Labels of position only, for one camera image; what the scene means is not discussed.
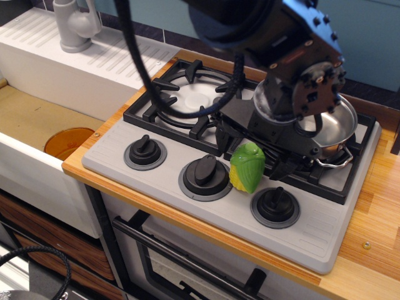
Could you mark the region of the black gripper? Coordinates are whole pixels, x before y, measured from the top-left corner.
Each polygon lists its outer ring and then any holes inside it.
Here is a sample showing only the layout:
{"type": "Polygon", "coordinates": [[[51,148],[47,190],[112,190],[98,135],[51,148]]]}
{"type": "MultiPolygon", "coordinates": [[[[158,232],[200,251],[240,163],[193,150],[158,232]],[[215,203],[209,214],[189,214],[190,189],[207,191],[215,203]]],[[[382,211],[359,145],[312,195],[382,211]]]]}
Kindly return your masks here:
{"type": "Polygon", "coordinates": [[[308,151],[308,138],[296,132],[294,123],[274,124],[264,119],[251,100],[234,98],[212,114],[216,125],[219,151],[226,153],[237,138],[248,139],[260,148],[276,148],[298,154],[279,158],[273,165],[270,180],[280,181],[303,165],[303,154],[308,151]]]}

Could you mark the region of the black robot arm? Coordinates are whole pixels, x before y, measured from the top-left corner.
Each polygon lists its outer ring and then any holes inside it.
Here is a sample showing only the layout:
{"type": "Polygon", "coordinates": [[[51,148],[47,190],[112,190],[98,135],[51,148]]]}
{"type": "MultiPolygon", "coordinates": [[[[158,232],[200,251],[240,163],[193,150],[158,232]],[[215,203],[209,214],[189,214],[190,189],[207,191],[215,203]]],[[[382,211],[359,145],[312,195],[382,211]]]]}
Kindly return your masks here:
{"type": "Polygon", "coordinates": [[[240,132],[277,152],[269,178],[280,180],[323,156],[314,138],[322,115],[340,105],[343,56],[330,19],[316,1],[189,1],[198,37],[214,49],[249,56],[266,72],[252,103],[219,110],[217,145],[240,132]]]}

